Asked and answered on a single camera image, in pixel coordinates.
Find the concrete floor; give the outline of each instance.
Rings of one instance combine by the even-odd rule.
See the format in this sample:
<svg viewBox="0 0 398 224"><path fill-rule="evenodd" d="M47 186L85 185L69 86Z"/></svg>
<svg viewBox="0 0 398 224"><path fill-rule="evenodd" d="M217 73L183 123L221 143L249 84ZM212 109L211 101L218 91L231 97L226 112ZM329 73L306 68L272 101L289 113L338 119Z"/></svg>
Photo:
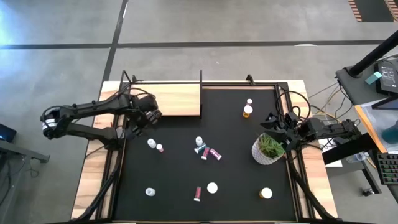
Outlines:
<svg viewBox="0 0 398 224"><path fill-rule="evenodd" d="M109 44L122 0L0 1L1 44ZM137 0L124 13L119 43L201 41L381 40L396 23L356 22L346 0ZM317 47L202 47L117 49L110 80L121 70L145 80L302 79L308 95L335 82L339 68L360 60L375 45ZM0 123L18 131L15 143L51 154L32 165L12 216L13 223L69 219L87 141L49 141L39 116L52 105L98 98L109 49L0 50ZM321 106L331 90L310 99ZM328 105L340 106L342 95ZM349 108L346 103L343 111ZM354 111L344 118L356 119ZM80 121L91 124L92 119ZM330 178L339 217L357 222L394 223L398 209L387 189L358 195L362 173Z"/></svg>

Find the white object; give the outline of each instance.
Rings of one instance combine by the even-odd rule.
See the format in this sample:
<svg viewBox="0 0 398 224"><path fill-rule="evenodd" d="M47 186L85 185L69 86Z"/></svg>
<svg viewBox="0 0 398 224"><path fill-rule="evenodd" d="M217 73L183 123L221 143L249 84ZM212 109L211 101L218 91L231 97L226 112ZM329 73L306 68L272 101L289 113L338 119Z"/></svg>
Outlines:
<svg viewBox="0 0 398 224"><path fill-rule="evenodd" d="M148 139L148 146L151 148L156 148L156 142L153 139Z"/></svg>
<svg viewBox="0 0 398 224"><path fill-rule="evenodd" d="M209 191L209 193L214 194L217 192L217 190L218 187L216 183L212 182L207 185L207 191Z"/></svg>
<svg viewBox="0 0 398 224"><path fill-rule="evenodd" d="M202 139L200 136L198 136L198 137L195 139L195 142L197 143L197 146L203 145L203 139Z"/></svg>
<svg viewBox="0 0 398 224"><path fill-rule="evenodd" d="M246 106L250 106L253 103L252 99L246 100Z"/></svg>
<svg viewBox="0 0 398 224"><path fill-rule="evenodd" d="M148 196L154 196L156 194L156 190L148 187L147 189L145 189L145 194Z"/></svg>
<svg viewBox="0 0 398 224"><path fill-rule="evenodd" d="M359 162L359 161L363 161L365 159L366 159L366 156L365 156L365 153L363 153L363 152L357 153L352 156L348 156L346 158L347 162L349 162L349 163Z"/></svg>
<svg viewBox="0 0 398 224"><path fill-rule="evenodd" d="M247 105L243 108L243 112L247 113L247 114L251 114L253 112L253 107Z"/></svg>
<svg viewBox="0 0 398 224"><path fill-rule="evenodd" d="M156 149L163 152L163 146L161 144L156 145Z"/></svg>
<svg viewBox="0 0 398 224"><path fill-rule="evenodd" d="M272 197L272 190L269 189L268 187L264 187L261 190L261 195L262 195L262 197L264 197L266 199L270 199Z"/></svg>

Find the white bottle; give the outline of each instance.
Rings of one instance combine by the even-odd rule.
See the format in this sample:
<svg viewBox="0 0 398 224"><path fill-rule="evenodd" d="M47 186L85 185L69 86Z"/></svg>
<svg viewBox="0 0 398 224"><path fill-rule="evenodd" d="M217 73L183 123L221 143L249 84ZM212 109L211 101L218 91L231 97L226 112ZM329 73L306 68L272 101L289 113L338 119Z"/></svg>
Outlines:
<svg viewBox="0 0 398 224"><path fill-rule="evenodd" d="M156 142L153 139L148 139L148 146L151 148L156 148Z"/></svg>
<svg viewBox="0 0 398 224"><path fill-rule="evenodd" d="M150 196L150 197L152 197L152 196L154 196L154 195L156 194L156 190L153 189L153 188L151 188L151 187L148 187L148 188L145 190L145 194L148 195L148 196Z"/></svg>
<svg viewBox="0 0 398 224"><path fill-rule="evenodd" d="M195 139L195 142L197 143L197 146L203 145L203 139L202 139L200 136L198 136L198 137Z"/></svg>

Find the small container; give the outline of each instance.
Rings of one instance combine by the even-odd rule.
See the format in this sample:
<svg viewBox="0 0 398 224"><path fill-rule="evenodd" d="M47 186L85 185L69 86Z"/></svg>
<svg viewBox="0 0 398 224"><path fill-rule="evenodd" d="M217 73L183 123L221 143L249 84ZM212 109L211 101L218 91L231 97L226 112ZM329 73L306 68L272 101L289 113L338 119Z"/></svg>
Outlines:
<svg viewBox="0 0 398 224"><path fill-rule="evenodd" d="M145 194L152 197L156 194L156 190L148 187L147 189L145 189Z"/></svg>
<svg viewBox="0 0 398 224"><path fill-rule="evenodd" d="M214 149L210 149L210 153L211 153L214 157L216 157L217 160L221 159L221 155L220 155L217 151L215 151Z"/></svg>
<svg viewBox="0 0 398 224"><path fill-rule="evenodd" d="M163 152L163 146L161 144L156 145L156 149L159 150L159 152Z"/></svg>
<svg viewBox="0 0 398 224"><path fill-rule="evenodd" d="M207 185L207 191L209 191L209 193L214 194L216 193L218 190L218 186L216 183L211 182Z"/></svg>
<svg viewBox="0 0 398 224"><path fill-rule="evenodd" d="M398 121L395 125L387 128L381 133L383 139L388 142L389 144L398 143Z"/></svg>
<svg viewBox="0 0 398 224"><path fill-rule="evenodd" d="M153 139L148 139L148 146L151 148L156 148L156 142Z"/></svg>
<svg viewBox="0 0 398 224"><path fill-rule="evenodd" d="M268 187L264 187L259 192L260 198L270 199L272 197L272 190Z"/></svg>
<svg viewBox="0 0 398 224"><path fill-rule="evenodd" d="M203 145L198 146L198 147L194 148L193 150L195 151L195 153L198 154L200 151L204 150L205 148L206 148L206 144L203 143Z"/></svg>
<svg viewBox="0 0 398 224"><path fill-rule="evenodd" d="M246 106L251 106L252 103L253 103L252 99L246 100Z"/></svg>
<svg viewBox="0 0 398 224"><path fill-rule="evenodd" d="M197 187L197 191L195 192L195 198L193 199L196 202L200 202L200 192L201 192L201 187Z"/></svg>
<svg viewBox="0 0 398 224"><path fill-rule="evenodd" d="M243 117L248 118L250 117L250 114L253 112L253 108L249 105L245 106L243 108Z"/></svg>
<svg viewBox="0 0 398 224"><path fill-rule="evenodd" d="M203 145L203 139L202 139L200 136L198 136L198 137L195 139L195 142L197 143L197 146Z"/></svg>
<svg viewBox="0 0 398 224"><path fill-rule="evenodd" d="M365 159L366 159L366 155L363 152L357 153L352 156L348 156L346 158L347 162L349 162L349 163L359 162L359 161L363 161Z"/></svg>
<svg viewBox="0 0 398 224"><path fill-rule="evenodd" d="M207 160L207 155L209 154L210 148L206 147L206 149L203 151L203 155L201 156L201 159Z"/></svg>

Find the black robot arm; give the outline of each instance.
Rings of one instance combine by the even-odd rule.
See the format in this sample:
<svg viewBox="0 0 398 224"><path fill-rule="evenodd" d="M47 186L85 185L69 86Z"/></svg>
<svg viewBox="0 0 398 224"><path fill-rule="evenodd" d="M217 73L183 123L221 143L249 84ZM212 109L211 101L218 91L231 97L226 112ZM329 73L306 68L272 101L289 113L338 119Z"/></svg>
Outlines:
<svg viewBox="0 0 398 224"><path fill-rule="evenodd" d="M277 142L282 143L286 152L290 152L291 150L299 151L308 143L317 139L335 137L356 139L361 136L355 123L350 120L343 121L341 124L330 125L324 125L323 122L317 118L309 118L301 124L299 124L299 121L299 117L293 112L287 113L283 121L280 121L278 117L270 113L266 121L260 125L266 129L266 134L273 137ZM319 216L324 220L339 220L330 215L314 194L312 194L308 185L305 184L302 177L297 172L291 158L289 159L288 165L290 175L299 184L306 198L309 199Z"/></svg>
<svg viewBox="0 0 398 224"><path fill-rule="evenodd" d="M153 125L162 116L154 95L143 92L138 95L127 93L117 94L104 101L92 101L81 105L52 106L40 117L43 134L48 139L60 138L65 135L78 136L89 140L100 140L105 149L117 150L121 140L115 128L93 128L75 124L75 119L87 118L101 114L125 115L127 129L125 135L130 139L139 136L142 130Z"/></svg>

